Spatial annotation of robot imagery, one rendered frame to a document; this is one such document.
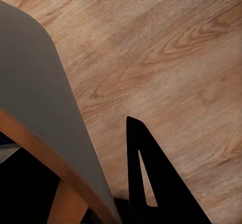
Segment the can of soda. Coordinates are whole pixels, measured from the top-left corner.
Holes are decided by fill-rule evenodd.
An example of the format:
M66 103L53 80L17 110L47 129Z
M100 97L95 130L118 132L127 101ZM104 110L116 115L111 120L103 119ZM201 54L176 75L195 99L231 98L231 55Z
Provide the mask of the can of soda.
M0 164L20 148L20 145L0 132Z

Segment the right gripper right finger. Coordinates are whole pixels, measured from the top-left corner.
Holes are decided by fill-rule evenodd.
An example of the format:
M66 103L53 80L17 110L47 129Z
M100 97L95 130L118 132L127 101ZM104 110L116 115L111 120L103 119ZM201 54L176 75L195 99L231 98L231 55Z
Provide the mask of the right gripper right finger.
M146 203L140 151L158 207ZM212 224L145 124L127 117L130 224Z

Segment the trash can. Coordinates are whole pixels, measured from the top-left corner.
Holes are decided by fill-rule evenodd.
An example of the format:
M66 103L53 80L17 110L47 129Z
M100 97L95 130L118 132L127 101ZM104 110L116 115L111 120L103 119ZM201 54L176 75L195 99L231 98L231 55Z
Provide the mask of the trash can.
M123 224L54 42L0 0L0 132L60 177L46 224Z

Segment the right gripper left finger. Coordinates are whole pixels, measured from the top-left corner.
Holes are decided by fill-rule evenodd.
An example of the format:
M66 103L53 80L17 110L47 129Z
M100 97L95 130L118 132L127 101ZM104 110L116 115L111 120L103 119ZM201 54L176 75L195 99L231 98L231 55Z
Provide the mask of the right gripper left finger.
M0 224L46 224L60 177L23 147L0 164Z

